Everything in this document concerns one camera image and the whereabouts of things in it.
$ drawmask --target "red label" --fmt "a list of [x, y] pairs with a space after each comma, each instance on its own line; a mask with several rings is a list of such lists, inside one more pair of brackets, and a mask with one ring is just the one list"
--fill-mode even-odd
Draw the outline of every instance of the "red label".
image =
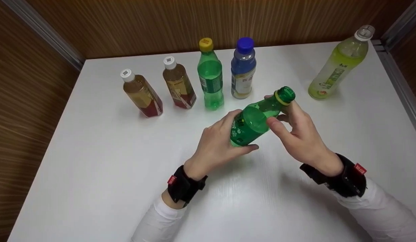
[[363, 166], [361, 166], [359, 163], [354, 165], [354, 168], [362, 175], [366, 173], [366, 169], [363, 168]]
[[175, 179], [177, 179], [177, 178], [172, 175], [171, 178], [169, 178], [169, 180], [168, 180], [168, 184], [172, 185], [174, 183]]

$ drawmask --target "wrist strap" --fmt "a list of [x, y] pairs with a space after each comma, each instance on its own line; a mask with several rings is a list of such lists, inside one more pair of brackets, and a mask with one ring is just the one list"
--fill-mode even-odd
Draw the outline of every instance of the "wrist strap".
[[325, 176], [308, 164], [302, 164], [300, 169], [317, 184], [325, 184], [330, 190], [336, 191], [345, 198], [352, 196], [362, 197], [366, 190], [365, 175], [345, 156], [338, 153], [337, 156], [344, 165], [343, 172], [337, 176]]
[[169, 178], [168, 193], [175, 203], [182, 200], [185, 204], [188, 204], [197, 191], [203, 190], [208, 176], [205, 176], [200, 181], [195, 181], [185, 174], [183, 167], [183, 165], [180, 166], [174, 175]]

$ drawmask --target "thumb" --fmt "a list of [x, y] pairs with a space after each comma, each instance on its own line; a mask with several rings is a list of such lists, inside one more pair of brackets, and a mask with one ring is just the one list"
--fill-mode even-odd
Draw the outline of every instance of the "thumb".
[[281, 142], [283, 142], [283, 144], [290, 143], [294, 141], [294, 139], [297, 139], [286, 129], [286, 127], [281, 121], [279, 121], [278, 119], [274, 117], [269, 117], [266, 120], [266, 124], [268, 124], [272, 132], [274, 132], [274, 134], [277, 135], [278, 138], [281, 139]]
[[244, 147], [234, 147], [234, 156], [238, 157], [241, 155], [245, 155], [248, 154], [250, 152], [252, 152], [253, 150], [257, 150], [259, 149], [258, 145], [252, 144], [252, 145], [247, 145]]

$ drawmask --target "plastic bottle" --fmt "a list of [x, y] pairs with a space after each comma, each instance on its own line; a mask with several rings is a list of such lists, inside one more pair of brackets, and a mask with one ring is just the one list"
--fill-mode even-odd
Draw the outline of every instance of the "plastic bottle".
[[373, 26], [362, 26], [353, 37], [335, 47], [325, 66], [308, 88], [312, 98], [320, 100], [332, 95], [346, 75], [366, 57], [368, 41], [374, 32]]
[[173, 56], [167, 56], [163, 60], [165, 70], [163, 78], [166, 81], [174, 104], [183, 109], [191, 109], [196, 101], [196, 94], [190, 83], [185, 68], [177, 64]]
[[284, 106], [288, 106], [296, 95], [289, 87], [282, 87], [272, 97], [251, 103], [234, 119], [231, 129], [233, 146], [246, 146], [269, 130], [266, 120], [276, 117]]
[[254, 41], [250, 37], [243, 37], [237, 41], [231, 71], [232, 95], [238, 99], [247, 98], [256, 72], [256, 52]]
[[142, 75], [135, 75], [130, 69], [124, 69], [120, 76], [124, 81], [124, 92], [147, 118], [163, 113], [162, 101]]
[[199, 49], [201, 58], [198, 64], [198, 74], [204, 92], [205, 107], [216, 110], [224, 104], [223, 69], [220, 60], [214, 53], [214, 46], [210, 38], [200, 40]]

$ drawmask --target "yellow bottle cap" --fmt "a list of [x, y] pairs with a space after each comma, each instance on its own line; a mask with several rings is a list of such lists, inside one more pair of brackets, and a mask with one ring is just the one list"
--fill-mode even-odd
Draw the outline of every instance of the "yellow bottle cap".
[[202, 52], [212, 51], [214, 49], [214, 45], [211, 38], [203, 38], [202, 40], [199, 40], [199, 49]]

